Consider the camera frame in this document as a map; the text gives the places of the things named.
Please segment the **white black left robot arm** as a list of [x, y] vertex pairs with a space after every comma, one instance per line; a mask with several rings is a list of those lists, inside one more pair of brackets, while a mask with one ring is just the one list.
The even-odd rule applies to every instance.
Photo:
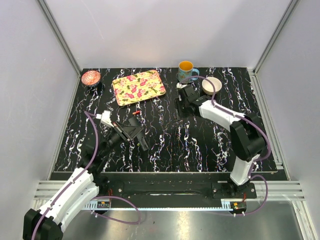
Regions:
[[23, 219], [24, 240], [61, 240], [81, 210], [89, 210], [95, 217], [102, 215], [116, 198], [109, 189], [107, 177], [101, 174], [107, 155], [114, 147], [134, 139], [143, 150], [149, 148], [144, 128], [135, 116], [128, 123], [111, 122], [102, 114], [96, 114], [95, 118], [110, 128], [110, 136], [104, 141], [95, 141], [93, 152], [83, 158], [71, 177], [44, 205], [27, 211]]

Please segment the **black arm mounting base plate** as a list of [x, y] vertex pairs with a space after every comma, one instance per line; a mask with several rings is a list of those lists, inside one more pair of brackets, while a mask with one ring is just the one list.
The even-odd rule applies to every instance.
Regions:
[[102, 173], [99, 196], [127, 199], [220, 199], [255, 200], [253, 183], [233, 187], [229, 173], [219, 172], [158, 172], [158, 173]]

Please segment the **black remote control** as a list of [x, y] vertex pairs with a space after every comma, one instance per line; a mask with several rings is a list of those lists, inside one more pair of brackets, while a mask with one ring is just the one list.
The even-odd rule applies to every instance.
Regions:
[[139, 137], [138, 143], [140, 144], [143, 151], [147, 151], [149, 149], [149, 144], [145, 137]]

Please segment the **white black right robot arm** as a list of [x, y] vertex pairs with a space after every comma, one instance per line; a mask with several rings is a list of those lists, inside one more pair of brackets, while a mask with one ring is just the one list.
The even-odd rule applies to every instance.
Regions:
[[230, 132], [232, 150], [236, 156], [230, 173], [231, 183], [228, 194], [239, 198], [245, 193], [245, 185], [251, 178], [253, 165], [267, 159], [271, 145], [261, 129], [260, 118], [254, 114], [244, 114], [228, 109], [208, 95], [200, 95], [189, 84], [178, 83], [178, 98], [175, 105], [180, 117], [199, 116], [208, 119]]

